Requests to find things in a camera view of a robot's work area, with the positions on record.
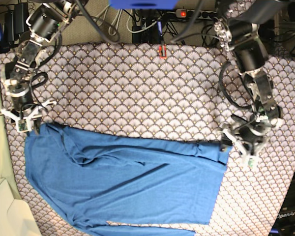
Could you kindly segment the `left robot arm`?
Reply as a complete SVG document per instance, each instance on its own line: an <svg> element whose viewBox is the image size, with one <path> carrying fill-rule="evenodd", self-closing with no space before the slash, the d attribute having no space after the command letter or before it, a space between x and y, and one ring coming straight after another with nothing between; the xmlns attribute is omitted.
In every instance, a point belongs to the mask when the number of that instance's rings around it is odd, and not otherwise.
<svg viewBox="0 0 295 236"><path fill-rule="evenodd" d="M224 96L235 107L251 112L246 120L232 115L234 124L225 124L222 134L238 149L243 166L255 169L260 163L260 152L269 141L268 133L283 124L283 112L272 93L273 84L263 67L268 53L259 37L259 27L288 5L288 0L220 0L214 31L224 51L231 53L240 80L252 99L250 105L241 106L233 101L223 85L223 76L231 66L222 65L219 86Z"/></svg>

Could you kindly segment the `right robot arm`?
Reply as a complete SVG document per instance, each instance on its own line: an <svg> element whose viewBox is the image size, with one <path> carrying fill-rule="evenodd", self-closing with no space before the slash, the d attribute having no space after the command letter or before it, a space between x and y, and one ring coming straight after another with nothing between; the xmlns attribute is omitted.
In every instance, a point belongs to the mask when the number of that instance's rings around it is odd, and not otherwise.
<svg viewBox="0 0 295 236"><path fill-rule="evenodd" d="M13 108L2 108L0 116L10 118L19 133L40 131L42 110L55 102L40 102L33 90L44 85L48 80L45 72L37 70L49 59L42 60L43 43L57 40L54 49L56 54L62 42L62 31L80 13L80 6L86 0L42 0L40 6L26 20L29 27L29 39L22 42L20 51L11 63L5 67L5 78L2 81L5 94L10 97Z"/></svg>

